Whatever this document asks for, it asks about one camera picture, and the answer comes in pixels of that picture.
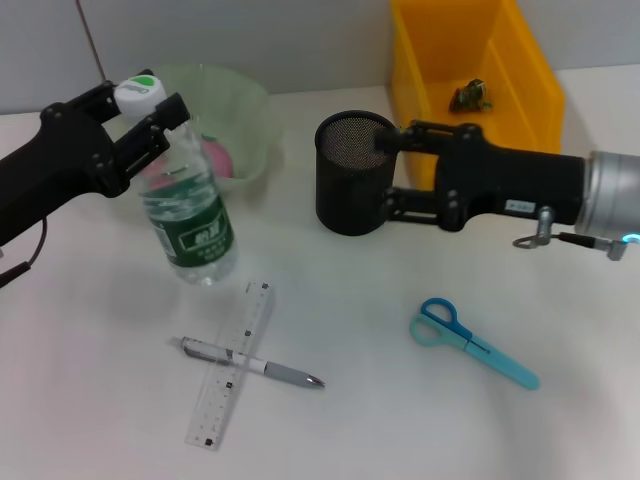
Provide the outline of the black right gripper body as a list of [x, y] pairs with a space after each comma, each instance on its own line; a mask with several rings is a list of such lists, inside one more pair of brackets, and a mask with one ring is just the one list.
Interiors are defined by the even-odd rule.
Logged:
[[582, 157], [516, 150], [488, 142], [479, 127], [456, 127], [437, 151], [438, 226], [462, 230], [483, 214], [535, 219], [549, 207], [554, 221], [576, 223], [584, 198]]

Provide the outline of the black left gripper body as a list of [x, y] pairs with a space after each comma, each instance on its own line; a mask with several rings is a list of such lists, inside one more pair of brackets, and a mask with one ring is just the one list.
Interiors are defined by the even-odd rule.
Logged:
[[0, 160], [0, 246], [70, 200], [114, 198], [130, 186], [103, 124], [119, 115], [113, 101], [97, 110], [54, 103], [25, 145]]

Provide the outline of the green plastic wrapper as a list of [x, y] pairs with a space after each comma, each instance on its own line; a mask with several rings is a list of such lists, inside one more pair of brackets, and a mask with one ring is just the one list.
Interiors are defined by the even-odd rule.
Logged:
[[486, 112], [491, 109], [486, 83], [478, 78], [457, 88], [449, 103], [449, 111], [454, 114]]

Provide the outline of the pink toy peach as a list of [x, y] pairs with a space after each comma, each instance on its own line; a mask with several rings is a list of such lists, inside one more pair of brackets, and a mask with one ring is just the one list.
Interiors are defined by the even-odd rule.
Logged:
[[218, 177], [232, 178], [233, 161], [227, 149], [212, 136], [202, 135], [201, 142], [205, 153], [211, 161], [214, 173]]

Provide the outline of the clear green-label water bottle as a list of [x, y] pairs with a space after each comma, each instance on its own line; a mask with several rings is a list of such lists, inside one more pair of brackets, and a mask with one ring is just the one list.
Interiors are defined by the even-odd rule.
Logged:
[[184, 281], [210, 286], [234, 269], [238, 251], [203, 141], [186, 120], [163, 129], [169, 148], [133, 178], [169, 263]]

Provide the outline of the translucent green fruit bowl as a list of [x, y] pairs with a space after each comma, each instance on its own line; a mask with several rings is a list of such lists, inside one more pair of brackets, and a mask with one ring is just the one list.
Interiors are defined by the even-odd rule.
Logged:
[[259, 181], [282, 153], [283, 124], [255, 80], [206, 64], [168, 64], [152, 71], [167, 93], [182, 96], [198, 135], [215, 137], [231, 155], [233, 177], [215, 174], [221, 191]]

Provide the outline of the black mesh pen holder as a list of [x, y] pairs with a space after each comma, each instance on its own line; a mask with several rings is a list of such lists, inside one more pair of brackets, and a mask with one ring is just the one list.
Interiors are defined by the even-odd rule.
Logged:
[[315, 208], [329, 230], [360, 236], [385, 223], [385, 192], [392, 186], [396, 156], [377, 150], [374, 137], [392, 126], [385, 117], [362, 110], [334, 114], [319, 125]]

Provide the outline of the blue teal scissors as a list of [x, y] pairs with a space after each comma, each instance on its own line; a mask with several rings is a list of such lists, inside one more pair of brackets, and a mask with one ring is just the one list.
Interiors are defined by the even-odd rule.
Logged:
[[449, 345], [525, 389], [540, 387], [535, 373], [464, 327], [457, 309], [447, 299], [425, 300], [409, 323], [409, 333], [423, 347]]

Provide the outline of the white grey ballpoint pen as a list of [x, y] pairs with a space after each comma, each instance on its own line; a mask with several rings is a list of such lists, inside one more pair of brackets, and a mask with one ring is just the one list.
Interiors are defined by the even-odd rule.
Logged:
[[223, 366], [245, 368], [253, 373], [299, 387], [310, 389], [323, 389], [325, 387], [324, 381], [307, 372], [290, 368], [276, 362], [247, 356], [239, 351], [223, 348], [190, 337], [173, 337], [169, 341], [169, 344], [179, 348], [186, 356], [201, 361]]

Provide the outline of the clear plastic ruler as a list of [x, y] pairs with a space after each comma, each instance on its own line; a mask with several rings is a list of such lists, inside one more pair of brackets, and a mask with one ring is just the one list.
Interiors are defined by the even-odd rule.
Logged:
[[214, 341], [222, 349], [222, 361], [208, 365], [187, 430], [187, 444], [208, 450], [220, 447], [273, 303], [269, 281], [248, 282], [239, 297], [239, 306]]

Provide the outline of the yellow plastic bin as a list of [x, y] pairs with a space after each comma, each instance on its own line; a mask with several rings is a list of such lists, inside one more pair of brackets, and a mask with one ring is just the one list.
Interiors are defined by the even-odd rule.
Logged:
[[[500, 146], [558, 153], [565, 98], [516, 0], [391, 0], [395, 121], [476, 123]], [[452, 114], [455, 91], [482, 80], [492, 107]]]

